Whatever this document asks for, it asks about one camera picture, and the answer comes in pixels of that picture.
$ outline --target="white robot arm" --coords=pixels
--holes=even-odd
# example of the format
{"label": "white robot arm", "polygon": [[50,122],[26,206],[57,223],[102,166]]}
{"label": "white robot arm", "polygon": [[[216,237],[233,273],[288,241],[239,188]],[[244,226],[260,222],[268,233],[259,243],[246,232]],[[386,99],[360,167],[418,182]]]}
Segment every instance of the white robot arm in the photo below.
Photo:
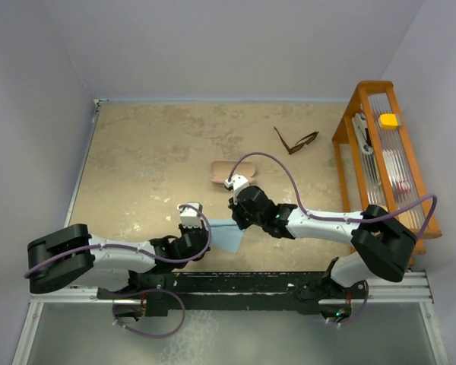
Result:
{"label": "white robot arm", "polygon": [[387,214],[383,208],[370,205],[366,211],[334,213],[314,211],[318,217],[338,217],[340,221],[311,218],[297,205],[275,205],[257,186],[250,186],[241,175],[225,182],[233,190],[230,199],[232,218],[240,229],[257,225],[277,238],[319,238],[354,246],[357,252],[334,259],[327,270],[331,280],[341,287],[378,276],[401,281],[416,243],[416,237],[396,219],[374,223],[350,223],[348,218],[375,218]]}
{"label": "white robot arm", "polygon": [[[188,206],[196,211],[185,208],[186,205],[178,207],[180,237],[165,236],[129,243],[91,235],[85,224],[75,224],[34,240],[27,246],[30,270],[25,277],[30,279],[30,292],[44,294],[67,285],[101,287],[117,292],[131,284],[132,273],[163,274],[184,268],[186,259],[200,253],[208,239],[199,214],[203,207],[199,203],[188,203]],[[77,249],[78,253],[65,255],[54,263],[46,262],[72,249]]]}

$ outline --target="light blue towel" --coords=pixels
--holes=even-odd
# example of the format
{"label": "light blue towel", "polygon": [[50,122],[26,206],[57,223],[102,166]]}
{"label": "light blue towel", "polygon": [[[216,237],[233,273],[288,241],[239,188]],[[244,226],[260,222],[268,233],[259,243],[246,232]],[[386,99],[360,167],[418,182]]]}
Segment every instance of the light blue towel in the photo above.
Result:
{"label": "light blue towel", "polygon": [[209,219],[211,225],[211,245],[218,249],[237,253],[244,230],[239,230],[233,219]]}

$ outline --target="white wall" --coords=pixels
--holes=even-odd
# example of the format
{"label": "white wall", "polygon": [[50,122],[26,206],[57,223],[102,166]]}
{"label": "white wall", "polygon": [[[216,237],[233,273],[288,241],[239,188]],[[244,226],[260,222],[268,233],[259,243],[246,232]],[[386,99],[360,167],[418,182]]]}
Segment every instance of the white wall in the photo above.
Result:
{"label": "white wall", "polygon": [[0,0],[0,365],[27,311],[27,244],[62,227],[92,115],[43,3]]}
{"label": "white wall", "polygon": [[395,53],[392,80],[443,236],[419,260],[456,363],[456,0],[427,0]]}
{"label": "white wall", "polygon": [[94,97],[347,100],[423,0],[43,0]]}

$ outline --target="brown sunglasses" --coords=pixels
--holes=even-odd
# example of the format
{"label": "brown sunglasses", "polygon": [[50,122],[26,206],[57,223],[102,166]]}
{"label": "brown sunglasses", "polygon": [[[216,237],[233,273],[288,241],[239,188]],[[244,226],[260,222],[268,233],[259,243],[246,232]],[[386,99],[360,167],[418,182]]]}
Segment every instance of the brown sunglasses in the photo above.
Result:
{"label": "brown sunglasses", "polygon": [[277,134],[279,135],[279,138],[280,138],[280,141],[282,142],[283,146],[286,148],[287,152],[289,154],[295,154],[298,150],[300,150],[301,148],[303,148],[305,145],[311,143],[312,141],[314,141],[316,139],[316,137],[318,136],[319,132],[313,132],[313,133],[310,133],[308,134],[306,137],[302,137],[301,139],[299,139],[297,142],[296,142],[296,145],[292,148],[290,148],[287,143],[284,141],[284,139],[282,138],[282,136],[280,135],[279,131],[277,130],[277,128],[275,128],[275,131],[277,132]]}

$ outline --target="orange wooden shelf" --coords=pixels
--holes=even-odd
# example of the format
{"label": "orange wooden shelf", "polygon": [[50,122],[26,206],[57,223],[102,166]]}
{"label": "orange wooden shelf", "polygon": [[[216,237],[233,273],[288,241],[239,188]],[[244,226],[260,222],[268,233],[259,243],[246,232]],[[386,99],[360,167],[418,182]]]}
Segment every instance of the orange wooden shelf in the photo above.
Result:
{"label": "orange wooden shelf", "polygon": [[[355,114],[361,112],[365,114],[369,137],[373,147],[373,155],[370,163],[372,164],[372,169],[376,170],[376,173],[373,174],[373,180],[371,181],[369,178],[370,173],[368,173],[369,159],[365,158],[359,152],[352,123],[352,118]],[[380,129],[376,119],[382,113],[393,113],[397,115],[400,118],[401,126],[391,132]],[[344,175],[344,165],[340,152],[341,144],[350,145],[362,209],[365,209],[368,204],[378,204],[392,212],[416,200],[417,196],[422,197],[427,194],[412,143],[407,133],[404,117],[402,116],[394,93],[394,85],[390,81],[360,82],[356,86],[353,96],[333,135],[333,146],[336,155],[341,196],[343,198],[343,209],[350,211],[350,198],[348,196],[347,181]],[[388,154],[397,155],[398,158],[389,160],[389,158],[386,158]],[[396,189],[396,184],[398,181],[402,181],[402,179],[404,179],[406,184],[409,184],[410,192],[402,193]],[[373,189],[378,190],[379,196],[382,196],[383,200],[380,202],[376,201],[378,199],[375,198],[375,194],[371,193]],[[430,205],[429,201],[424,202],[421,208],[416,207],[410,212],[400,214],[397,218],[407,228],[417,233],[423,218],[429,212]],[[431,239],[440,237],[441,235],[442,233],[437,220],[435,217],[432,217],[423,238]],[[421,255],[425,252],[426,247],[423,241],[419,240],[414,249],[414,254]]]}

